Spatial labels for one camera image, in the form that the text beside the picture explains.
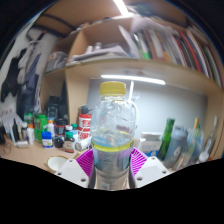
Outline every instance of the fluorescent light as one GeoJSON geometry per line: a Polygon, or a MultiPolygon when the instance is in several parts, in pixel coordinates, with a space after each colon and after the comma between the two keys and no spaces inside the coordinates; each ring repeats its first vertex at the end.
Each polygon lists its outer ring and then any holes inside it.
{"type": "Polygon", "coordinates": [[[114,0],[114,2],[117,5],[118,9],[120,10],[121,15],[123,15],[123,16],[129,15],[129,12],[122,0],[114,0]]]}
{"type": "Polygon", "coordinates": [[[151,79],[146,77],[130,76],[130,75],[101,75],[101,77],[105,79],[127,79],[133,81],[151,82],[160,85],[166,84],[163,80],[160,79],[151,79]]]}

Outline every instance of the wooden shelf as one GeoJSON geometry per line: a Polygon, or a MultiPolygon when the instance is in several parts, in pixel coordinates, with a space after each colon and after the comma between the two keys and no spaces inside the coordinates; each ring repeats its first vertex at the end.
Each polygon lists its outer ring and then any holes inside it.
{"type": "Polygon", "coordinates": [[[223,93],[222,89],[213,80],[200,72],[156,60],[105,59],[66,66],[65,69],[74,76],[89,79],[101,78],[102,74],[124,74],[125,69],[136,69],[136,72],[142,71],[147,77],[162,79],[168,85],[188,89],[206,96],[223,93]]]}

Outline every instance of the wall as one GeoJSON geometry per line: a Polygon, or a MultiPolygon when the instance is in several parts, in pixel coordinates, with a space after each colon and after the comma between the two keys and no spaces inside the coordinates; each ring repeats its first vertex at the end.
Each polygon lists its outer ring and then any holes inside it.
{"type": "MultiPolygon", "coordinates": [[[[109,79],[91,79],[87,106],[92,109],[100,102],[100,83],[116,81],[109,79]]],[[[126,83],[129,95],[130,81],[119,80],[126,83]]],[[[163,132],[168,117],[175,118],[175,125],[186,128],[194,126],[195,117],[199,118],[203,127],[207,98],[205,96],[183,90],[177,87],[157,84],[135,82],[133,96],[139,95],[135,103],[140,113],[140,123],[135,138],[141,132],[163,132]]]]}
{"type": "MultiPolygon", "coordinates": [[[[12,47],[11,51],[9,52],[8,56],[5,59],[4,64],[1,67],[0,70],[0,90],[2,83],[5,81],[5,78],[7,76],[9,66],[11,63],[11,59],[19,55],[20,50],[22,50],[24,47],[27,46],[29,43],[29,39],[26,37],[27,31],[30,29],[30,27],[33,25],[33,23],[37,20],[40,14],[33,17],[30,24],[22,30],[18,36],[16,37],[15,44],[12,47]]],[[[0,115],[2,115],[3,111],[12,110],[13,112],[16,112],[16,97],[13,97],[11,93],[6,97],[5,102],[0,102],[0,115]]]]}

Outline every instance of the green bottle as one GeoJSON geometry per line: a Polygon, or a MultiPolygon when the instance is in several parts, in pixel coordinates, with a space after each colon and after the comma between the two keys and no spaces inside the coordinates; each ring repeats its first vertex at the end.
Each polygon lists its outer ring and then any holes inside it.
{"type": "Polygon", "coordinates": [[[167,119],[166,128],[165,128],[163,138],[162,138],[162,144],[161,144],[161,147],[159,149],[159,153],[157,155],[157,158],[160,161],[163,161],[166,157],[166,153],[168,151],[169,144],[170,144],[171,134],[172,134],[172,131],[173,131],[174,122],[175,122],[174,119],[171,119],[171,118],[167,119]]]}

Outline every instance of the yellow bottle cap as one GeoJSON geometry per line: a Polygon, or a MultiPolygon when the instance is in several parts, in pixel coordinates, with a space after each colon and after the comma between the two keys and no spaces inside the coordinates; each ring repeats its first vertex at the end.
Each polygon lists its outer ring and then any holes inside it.
{"type": "Polygon", "coordinates": [[[126,84],[123,82],[103,82],[100,85],[100,95],[125,95],[126,84]]]}

